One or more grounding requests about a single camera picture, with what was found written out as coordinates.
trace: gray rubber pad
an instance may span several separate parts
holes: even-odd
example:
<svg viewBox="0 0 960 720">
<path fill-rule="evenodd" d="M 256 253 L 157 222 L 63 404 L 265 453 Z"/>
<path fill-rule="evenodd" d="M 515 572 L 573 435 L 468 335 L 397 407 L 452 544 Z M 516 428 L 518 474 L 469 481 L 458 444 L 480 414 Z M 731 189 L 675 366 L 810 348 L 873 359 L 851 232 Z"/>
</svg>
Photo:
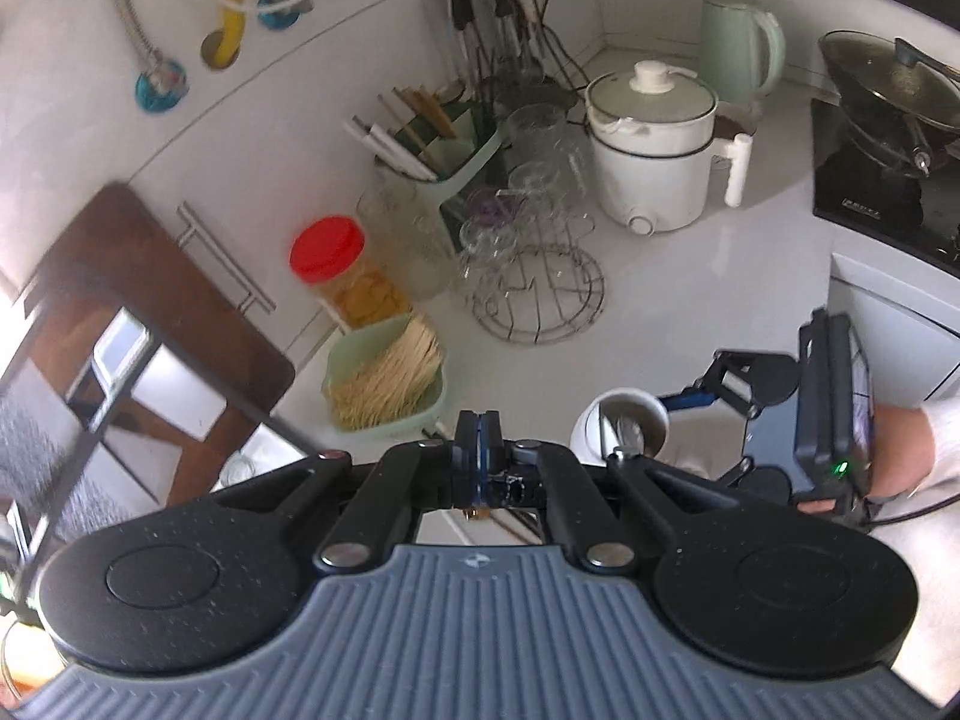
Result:
<svg viewBox="0 0 960 720">
<path fill-rule="evenodd" d="M 628 581 L 560 547 L 400 546 L 325 579 L 233 664 L 136 680 L 70 666 L 20 720 L 923 720 L 885 668 L 832 682 L 742 674 L 673 637 Z"/>
</svg>

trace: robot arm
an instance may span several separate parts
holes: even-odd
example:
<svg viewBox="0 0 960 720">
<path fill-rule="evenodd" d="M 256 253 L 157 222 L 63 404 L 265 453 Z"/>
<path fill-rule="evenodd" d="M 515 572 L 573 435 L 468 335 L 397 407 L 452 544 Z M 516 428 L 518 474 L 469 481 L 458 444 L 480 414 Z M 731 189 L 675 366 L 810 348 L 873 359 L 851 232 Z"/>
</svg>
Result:
<svg viewBox="0 0 960 720">
<path fill-rule="evenodd" d="M 744 354 L 675 404 L 729 398 L 754 428 L 792 413 L 791 457 L 826 490 L 821 455 L 793 451 L 803 357 Z M 770 384 L 797 368 L 791 391 Z M 38 600 L 73 664 L 13 716 L 932 720 L 889 668 L 917 608 L 906 564 L 749 478 L 581 466 L 505 440 L 493 412 L 375 466 L 308 458 L 57 553 Z M 478 505 L 534 509 L 544 544 L 412 543 L 425 512 Z"/>
<path fill-rule="evenodd" d="M 798 347 L 799 360 L 719 351 L 701 379 L 661 401 L 670 412 L 721 400 L 747 420 L 741 460 L 720 484 L 783 505 L 833 500 L 830 517 L 865 526 L 874 408 L 856 329 L 846 314 L 820 309 L 800 329 Z"/>
</svg>

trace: chopstick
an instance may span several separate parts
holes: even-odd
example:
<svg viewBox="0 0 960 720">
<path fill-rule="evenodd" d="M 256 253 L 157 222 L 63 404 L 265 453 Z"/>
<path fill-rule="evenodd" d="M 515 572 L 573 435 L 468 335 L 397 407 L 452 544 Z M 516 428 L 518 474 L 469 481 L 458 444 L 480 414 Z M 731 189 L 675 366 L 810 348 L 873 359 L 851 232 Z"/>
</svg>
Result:
<svg viewBox="0 0 960 720">
<path fill-rule="evenodd" d="M 377 95 L 376 98 L 380 100 L 380 104 L 386 109 L 387 113 L 390 115 L 390 118 L 397 123 L 397 126 L 400 127 L 407 134 L 407 137 L 409 137 L 410 140 L 416 144 L 416 147 L 421 150 L 421 153 L 419 153 L 419 159 L 421 159 L 421 162 L 426 162 L 427 167 L 430 167 L 431 170 L 445 170 L 445 167 L 442 167 L 436 159 L 427 153 L 424 139 L 416 133 L 416 130 L 413 127 L 410 127 L 408 122 L 403 120 L 403 117 L 400 116 L 400 114 L 398 114 L 394 108 L 392 108 L 390 103 L 387 103 L 387 98 L 385 98 L 384 95 Z"/>
<path fill-rule="evenodd" d="M 437 98 L 434 97 L 433 93 L 426 90 L 426 87 L 421 86 L 421 88 L 414 90 L 418 94 L 426 109 L 430 112 L 430 115 L 434 119 L 435 127 L 440 135 L 443 135 L 445 138 L 456 138 L 457 131 L 453 128 L 453 122 L 450 121 L 450 117 L 446 114 L 446 111 L 440 106 Z"/>
<path fill-rule="evenodd" d="M 416 159 L 406 148 L 400 146 L 379 124 L 366 124 L 354 116 L 351 121 L 344 122 L 344 129 L 355 141 L 361 143 L 397 172 L 419 181 L 437 180 L 433 170 Z"/>
<path fill-rule="evenodd" d="M 457 132 L 453 128 L 453 122 L 450 122 L 450 117 L 443 112 L 443 108 L 440 107 L 440 103 L 438 103 L 434 95 L 427 92 L 424 87 L 421 86 L 419 90 L 411 89 L 409 86 L 403 89 L 394 87 L 394 94 L 397 95 L 397 98 L 402 100 L 403 104 L 410 108 L 410 110 L 426 119 L 426 122 L 435 129 L 440 137 L 457 137 Z"/>
</svg>

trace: cooker lid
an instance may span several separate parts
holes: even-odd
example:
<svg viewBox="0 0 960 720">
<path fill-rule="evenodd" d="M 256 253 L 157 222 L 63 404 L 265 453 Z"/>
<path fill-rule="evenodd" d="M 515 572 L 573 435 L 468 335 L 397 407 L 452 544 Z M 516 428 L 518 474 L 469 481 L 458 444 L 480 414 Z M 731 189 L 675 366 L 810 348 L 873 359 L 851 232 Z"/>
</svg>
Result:
<svg viewBox="0 0 960 720">
<path fill-rule="evenodd" d="M 632 71 L 602 76 L 587 93 L 600 113 L 647 124 L 691 122 L 716 106 L 713 90 L 693 71 L 655 60 L 637 62 Z"/>
<path fill-rule="evenodd" d="M 827 60 L 865 90 L 894 108 L 949 130 L 960 130 L 960 89 L 938 71 L 918 62 L 912 68 L 896 59 L 896 45 L 875 35 L 850 30 L 820 39 Z"/>
</svg>

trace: glass cup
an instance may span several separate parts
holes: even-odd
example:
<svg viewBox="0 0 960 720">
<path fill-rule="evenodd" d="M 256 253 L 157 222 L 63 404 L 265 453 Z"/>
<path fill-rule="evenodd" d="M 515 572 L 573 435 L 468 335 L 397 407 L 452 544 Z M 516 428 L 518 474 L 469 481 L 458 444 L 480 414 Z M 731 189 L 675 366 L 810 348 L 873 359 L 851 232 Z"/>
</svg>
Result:
<svg viewBox="0 0 960 720">
<path fill-rule="evenodd" d="M 560 172 L 571 202 L 589 196 L 592 155 L 563 108 L 549 103 L 525 105 L 507 117 L 505 129 L 517 162 L 549 162 Z"/>
<path fill-rule="evenodd" d="M 357 201 L 357 218 L 410 298 L 426 300 L 448 288 L 455 269 L 448 234 L 440 215 L 421 206 L 413 186 L 368 189 Z"/>
<path fill-rule="evenodd" d="M 520 223 L 541 239 L 557 237 L 568 216 L 566 191 L 560 171 L 549 162 L 536 160 L 514 168 L 507 181 L 510 189 L 524 198 Z"/>
<path fill-rule="evenodd" d="M 505 215 L 469 218 L 460 228 L 460 290 L 467 305 L 480 304 L 488 311 L 508 292 L 507 271 L 517 256 L 514 221 Z"/>
</svg>

